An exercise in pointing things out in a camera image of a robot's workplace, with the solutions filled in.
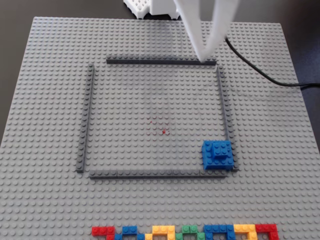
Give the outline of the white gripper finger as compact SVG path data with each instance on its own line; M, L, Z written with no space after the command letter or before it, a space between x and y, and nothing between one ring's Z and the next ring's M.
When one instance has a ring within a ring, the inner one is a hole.
M212 14L212 28L204 48L204 58L211 56L223 42L227 31L233 21L239 1L215 0Z
M185 30L189 36L194 52L200 62L206 60L204 42L201 30L200 1L199 0L174 0L181 16Z

